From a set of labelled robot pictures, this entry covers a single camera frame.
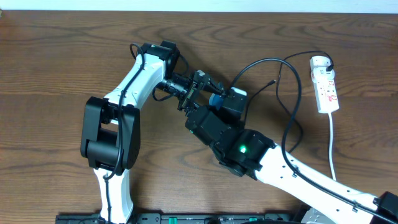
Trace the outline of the blue Galaxy smartphone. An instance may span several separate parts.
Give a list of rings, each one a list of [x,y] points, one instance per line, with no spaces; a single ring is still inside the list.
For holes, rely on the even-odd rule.
[[[224,93],[222,95],[212,93],[209,99],[209,105],[214,106],[216,110],[219,110],[223,104],[223,95]]]

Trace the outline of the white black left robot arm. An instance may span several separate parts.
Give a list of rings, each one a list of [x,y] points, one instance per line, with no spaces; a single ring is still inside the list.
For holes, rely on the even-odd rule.
[[[103,98],[92,96],[83,117],[80,151],[99,182],[101,223],[127,223],[131,219],[130,170],[141,146],[141,109],[148,97],[157,88],[180,101],[192,99],[196,90],[217,95],[223,92],[222,85],[203,72],[193,78],[174,73],[181,55],[173,42],[131,43],[129,48],[135,60],[132,69]]]

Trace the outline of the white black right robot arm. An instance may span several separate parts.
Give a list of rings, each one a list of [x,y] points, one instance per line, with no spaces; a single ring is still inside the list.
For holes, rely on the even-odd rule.
[[[218,162],[234,175],[249,176],[281,189],[318,210],[335,223],[397,223],[384,198],[360,192],[306,166],[283,152],[258,131],[241,121],[221,118],[212,106],[187,113],[185,123]]]

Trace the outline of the white USB charger plug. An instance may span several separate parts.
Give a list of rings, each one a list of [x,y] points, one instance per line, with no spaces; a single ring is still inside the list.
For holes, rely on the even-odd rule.
[[[314,68],[318,67],[323,67],[326,68],[326,71],[332,71],[333,70],[333,62],[329,57],[325,56],[313,56],[310,59],[310,68],[313,70]]]

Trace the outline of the white power strip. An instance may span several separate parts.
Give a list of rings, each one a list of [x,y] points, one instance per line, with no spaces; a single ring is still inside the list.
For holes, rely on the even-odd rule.
[[[334,70],[328,72],[326,67],[315,67],[311,72],[317,109],[321,114],[332,113],[340,108],[334,77]]]

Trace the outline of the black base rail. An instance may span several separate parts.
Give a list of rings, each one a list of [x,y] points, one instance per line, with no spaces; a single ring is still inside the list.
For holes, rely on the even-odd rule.
[[[291,223],[289,214],[257,214],[257,215],[162,215],[159,213],[141,213],[133,215],[128,224],[208,224],[208,223]],[[92,215],[57,215],[55,224],[90,224],[106,223],[98,214]]]

